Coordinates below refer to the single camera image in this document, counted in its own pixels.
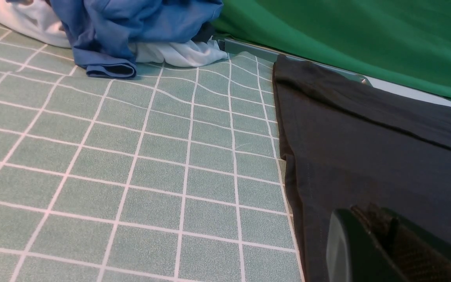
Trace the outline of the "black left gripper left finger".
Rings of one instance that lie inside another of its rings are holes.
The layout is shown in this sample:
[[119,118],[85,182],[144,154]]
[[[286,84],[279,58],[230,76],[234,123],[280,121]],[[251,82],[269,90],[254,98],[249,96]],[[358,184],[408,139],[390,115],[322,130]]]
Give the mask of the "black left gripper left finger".
[[331,282],[404,282],[372,234],[350,210],[331,214],[326,263]]

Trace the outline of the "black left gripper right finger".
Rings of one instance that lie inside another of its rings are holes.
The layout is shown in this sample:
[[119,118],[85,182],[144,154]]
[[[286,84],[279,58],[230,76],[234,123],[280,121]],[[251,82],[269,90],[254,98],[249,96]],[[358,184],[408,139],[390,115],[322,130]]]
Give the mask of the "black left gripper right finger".
[[383,208],[386,254],[408,282],[451,282],[451,244],[404,216]]

